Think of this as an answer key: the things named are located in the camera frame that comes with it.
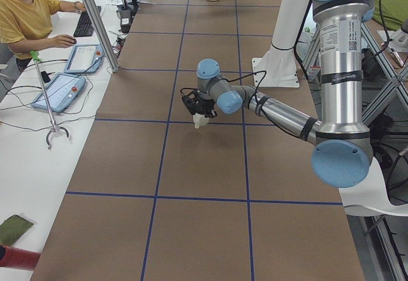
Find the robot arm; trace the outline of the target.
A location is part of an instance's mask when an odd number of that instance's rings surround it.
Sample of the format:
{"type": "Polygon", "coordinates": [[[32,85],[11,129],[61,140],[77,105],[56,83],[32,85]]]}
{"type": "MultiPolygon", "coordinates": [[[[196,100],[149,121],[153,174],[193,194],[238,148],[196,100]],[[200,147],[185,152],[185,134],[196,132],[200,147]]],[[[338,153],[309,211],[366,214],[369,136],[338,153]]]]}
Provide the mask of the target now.
{"type": "Polygon", "coordinates": [[[362,182],[372,164],[369,128],[361,119],[361,26],[372,16],[374,0],[282,0],[269,51],[253,65],[253,86],[233,85],[213,59],[198,63],[195,89],[180,91],[196,127],[221,110],[248,108],[295,138],[315,146],[311,163],[326,184],[348,188],[362,182]],[[259,87],[289,87],[296,79],[296,42],[308,11],[319,30],[321,112],[310,117],[259,87]]]}

